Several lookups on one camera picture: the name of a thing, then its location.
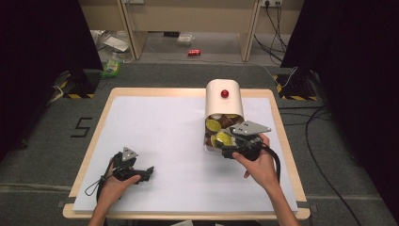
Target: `cable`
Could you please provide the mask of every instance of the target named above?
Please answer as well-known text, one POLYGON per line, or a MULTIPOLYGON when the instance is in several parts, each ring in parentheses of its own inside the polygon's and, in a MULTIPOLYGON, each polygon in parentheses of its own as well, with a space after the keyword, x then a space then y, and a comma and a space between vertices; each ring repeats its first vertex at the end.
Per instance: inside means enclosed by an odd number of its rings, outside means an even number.
MULTIPOLYGON (((287 45, 286 45, 286 44, 284 43, 284 41, 282 40, 280 31, 279 31, 279 25, 280 25, 281 14, 282 14, 281 4, 280 4, 279 2, 276 3, 276 5, 277 5, 277 14, 278 14, 278 15, 277 15, 277 25, 275 25, 274 22, 273 22, 273 20, 272 20, 272 18, 271 18, 271 16, 270 16, 270 14, 269 14, 269 11, 268 11, 270 2, 269 2, 269 1, 266 1, 265 3, 266 3, 266 14, 267 14, 267 17, 269 18, 270 23, 272 24, 273 29, 274 29, 274 31, 275 31, 275 36, 274 36, 274 38, 273 38, 273 40, 272 40, 272 43, 271 43, 271 45, 270 45, 270 49, 273 49, 274 41, 275 41, 275 39, 277 38, 277 39, 279 40, 279 42, 280 42, 280 45, 281 45, 282 50, 285 52, 285 48, 287 47, 287 45)), ((278 63, 276 63, 276 62, 273 60, 272 55, 270 55, 270 60, 271 60, 274 64, 279 65, 278 63)))
POLYGON ((277 51, 277 52, 281 52, 281 53, 284 53, 284 52, 282 52, 282 51, 280 51, 280 50, 270 49, 270 47, 268 47, 268 46, 262 44, 262 43, 258 40, 258 38, 256 37, 256 35, 254 35, 254 38, 255 38, 255 40, 258 42, 258 44, 261 46, 261 48, 262 48, 267 54, 269 54, 270 56, 276 58, 276 59, 279 60, 279 61, 282 61, 282 59, 281 59, 280 57, 278 57, 277 55, 275 55, 272 51, 277 51))
POLYGON ((101 47, 101 48, 98 48, 97 51, 100 51, 100 50, 104 49, 105 47, 106 47, 106 45, 104 45, 104 46, 101 47))
POLYGON ((269 153, 275 160, 276 162, 276 174, 277 174, 277 180, 279 181, 280 175, 281 175, 281 163, 279 161, 279 155, 276 154, 275 151, 273 151, 272 149, 270 149, 270 147, 263 143, 264 147, 263 150, 265 150, 267 153, 269 153))
POLYGON ((96 188, 98 187, 98 190, 97 190, 97 200, 98 200, 98 198, 100 197, 100 193, 101 193, 101 190, 103 189, 103 185, 104 185, 106 179, 108 179, 108 177, 112 176, 112 174, 109 175, 109 176, 107 176, 109 170, 111 169, 112 163, 113 163, 112 161, 109 162, 108 166, 106 167, 106 171, 105 171, 104 175, 102 175, 102 176, 100 177, 100 180, 94 182, 93 184, 91 184, 91 186, 88 186, 88 187, 85 189, 85 194, 86 194, 87 196, 93 195, 93 194, 94 194, 94 191, 95 191, 96 188), (93 190, 92 190, 90 193, 88 193, 88 190, 89 190, 92 186, 95 186, 95 187, 93 188, 93 190))
POLYGON ((285 88, 288 85, 288 83, 290 82, 291 78, 293 77, 293 75, 297 69, 298 69, 297 67, 293 67, 293 69, 291 70, 290 76, 288 76, 287 82, 285 82, 285 84, 283 86, 280 86, 281 88, 285 88))
POLYGON ((309 152, 311 154, 311 158, 316 166, 316 168, 319 170, 320 174, 323 176, 323 178, 325 179, 325 181, 328 183, 328 185, 332 188, 332 190, 335 192, 335 194, 337 194, 337 196, 340 198, 340 200, 343 202, 343 204, 345 205, 345 207, 349 210, 349 212, 351 213, 352 217, 355 219, 355 221, 357 222, 357 224, 359 226, 361 226, 360 221, 358 219, 358 217, 355 215, 355 213, 353 212, 352 208, 348 205, 348 203, 343 199, 343 196, 338 192, 338 190, 332 185, 332 183, 329 181, 329 179, 326 177, 326 175, 323 173, 322 169, 320 168, 316 158, 314 157, 313 154, 313 150, 311 148, 311 144, 309 142, 309 124, 311 123, 311 121, 314 119, 314 116, 324 108, 324 106, 320 107, 319 109, 315 110, 313 112, 313 114, 311 115, 311 118, 307 121, 306 123, 306 129, 305 129, 305 138, 306 138, 306 144, 308 146, 309 152))
MULTIPOLYGON (((320 116, 327 114, 327 112, 325 113, 321 113, 318 116, 315 116, 316 119, 318 120, 324 120, 324 121, 333 121, 332 119, 325 119, 325 118, 321 118, 320 116)), ((280 113, 280 115, 295 115, 295 116, 304 116, 304 117, 311 117, 311 115, 305 115, 305 114, 298 114, 298 113, 280 113)))
POLYGON ((64 92, 62 91, 62 89, 61 89, 59 86, 53 86, 53 88, 54 88, 55 90, 58 90, 59 93, 58 93, 58 95, 57 95, 55 98, 53 98, 52 100, 50 100, 50 101, 46 104, 46 106, 49 106, 50 104, 54 103, 54 102, 57 101, 59 98, 61 98, 62 96, 64 96, 64 92))
POLYGON ((285 107, 279 107, 279 110, 314 109, 314 108, 320 108, 320 107, 324 107, 324 105, 321 105, 321 106, 285 106, 285 107))
POLYGON ((100 86, 100 83, 99 83, 99 85, 97 86, 97 89, 99 89, 99 90, 104 89, 106 87, 106 85, 108 85, 108 80, 111 79, 111 78, 112 77, 100 77, 100 82, 102 82, 102 81, 104 81, 104 82, 103 82, 103 84, 101 86, 100 86))
POLYGON ((304 124, 306 124, 306 122, 291 123, 291 124, 284 123, 283 125, 304 125, 304 124))

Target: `wrist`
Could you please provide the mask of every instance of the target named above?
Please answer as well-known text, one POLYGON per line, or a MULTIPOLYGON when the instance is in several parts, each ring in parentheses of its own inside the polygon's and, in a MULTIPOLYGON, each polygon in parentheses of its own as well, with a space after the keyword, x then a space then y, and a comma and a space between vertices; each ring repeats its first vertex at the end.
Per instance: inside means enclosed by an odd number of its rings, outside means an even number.
POLYGON ((272 183, 263 186, 264 190, 266 191, 267 195, 270 199, 274 199, 278 196, 283 195, 281 186, 279 183, 272 183))
POLYGON ((88 226, 102 226, 104 224, 107 212, 108 207, 97 204, 93 210, 93 215, 88 226))
POLYGON ((111 205, 104 203, 104 202, 98 202, 96 207, 94 208, 94 213, 96 214, 102 214, 106 215, 108 213, 108 209, 111 207, 111 205))

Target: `yellow and black tape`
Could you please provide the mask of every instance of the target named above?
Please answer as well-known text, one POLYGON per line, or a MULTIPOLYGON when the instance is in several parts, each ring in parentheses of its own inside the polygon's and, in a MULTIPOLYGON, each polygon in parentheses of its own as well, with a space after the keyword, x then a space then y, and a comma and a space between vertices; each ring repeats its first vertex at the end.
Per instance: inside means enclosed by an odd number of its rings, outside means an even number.
MULTIPOLYGON (((68 86, 74 86, 74 83, 72 81, 70 81, 69 76, 67 77, 67 79, 61 84, 61 89, 68 89, 68 86)), ((75 93, 72 92, 68 92, 65 93, 62 97, 64 98, 71 98, 71 99, 84 99, 84 98, 93 98, 94 97, 94 93, 87 93, 87 92, 93 92, 93 90, 78 90, 76 91, 76 89, 74 90, 75 93)))
POLYGON ((85 94, 85 93, 64 93, 65 98, 71 99, 83 99, 83 98, 93 98, 94 94, 85 94))
POLYGON ((291 86, 286 86, 288 76, 289 75, 274 75, 273 76, 275 81, 277 82, 277 92, 281 99, 295 100, 295 101, 316 101, 317 100, 311 86, 306 86, 303 89, 293 89, 291 86))

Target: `table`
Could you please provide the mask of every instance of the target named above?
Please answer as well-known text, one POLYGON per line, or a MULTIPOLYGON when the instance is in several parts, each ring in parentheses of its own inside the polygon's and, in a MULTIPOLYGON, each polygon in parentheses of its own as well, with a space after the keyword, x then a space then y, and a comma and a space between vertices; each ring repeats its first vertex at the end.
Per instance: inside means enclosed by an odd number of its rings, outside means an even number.
MULTIPOLYGON (((242 97, 267 97, 270 100, 270 104, 272 107, 272 114, 276 124, 276 130, 279 135, 279 141, 282 148, 282 153, 285 158, 285 162, 287 165, 287 170, 289 174, 289 178, 291 180, 291 184, 295 193, 295 200, 297 202, 306 202, 306 197, 302 188, 302 184, 299 179, 299 175, 296 170, 295 161, 293 159, 291 149, 287 140, 287 137, 284 132, 284 128, 282 126, 281 118, 279 116, 279 111, 277 109, 276 101, 274 99, 272 91, 268 89, 241 89, 242 97)), ((99 120, 98 126, 94 132, 92 141, 88 146, 88 151, 83 160, 81 169, 78 172, 75 183, 73 184, 72 191, 70 193, 70 197, 76 197, 80 186, 82 184, 82 180, 85 176, 86 171, 88 170, 88 163, 93 155, 93 150, 96 146, 96 143, 99 139, 99 135, 102 132, 104 127, 105 119, 110 111, 110 106, 113 101, 120 96, 160 96, 160 97, 204 97, 205 89, 149 89, 149 88, 119 88, 113 89, 108 101, 104 107, 104 112, 99 120)), ((298 206, 298 211, 295 213, 298 219, 308 218, 310 215, 309 208, 302 208, 298 206)), ((66 218, 90 218, 90 213, 76 213, 72 210, 73 204, 67 203, 64 207, 63 214, 66 218)), ((244 215, 236 215, 236 214, 148 214, 148 213, 138 213, 138 214, 128 214, 128 213, 115 213, 112 215, 108 215, 109 218, 135 218, 135 219, 222 219, 222 220, 233 220, 233 219, 276 219, 274 214, 244 214, 244 215)))

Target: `human hand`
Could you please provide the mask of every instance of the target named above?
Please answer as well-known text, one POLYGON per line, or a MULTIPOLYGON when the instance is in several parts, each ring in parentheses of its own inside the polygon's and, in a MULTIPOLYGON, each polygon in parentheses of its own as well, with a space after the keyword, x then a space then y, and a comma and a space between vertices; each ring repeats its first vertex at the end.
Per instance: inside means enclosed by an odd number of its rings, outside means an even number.
POLYGON ((140 180, 140 175, 135 175, 125 181, 120 181, 112 175, 112 170, 110 170, 106 178, 99 200, 97 201, 93 215, 88 223, 89 226, 104 225, 108 209, 122 196, 127 187, 140 180))
MULTIPOLYGON (((263 144, 270 145, 270 140, 267 136, 264 134, 259 134, 259 136, 263 144)), ((261 150, 258 159, 253 162, 246 159, 240 153, 233 153, 232 156, 246 168, 244 177, 252 176, 266 191, 269 191, 272 186, 279 185, 273 157, 265 150, 261 150)))
POLYGON ((125 181, 120 181, 112 176, 112 171, 110 170, 108 172, 107 179, 104 183, 97 205, 103 205, 106 208, 111 207, 111 205, 122 196, 127 187, 138 182, 139 180, 140 175, 135 175, 125 181))

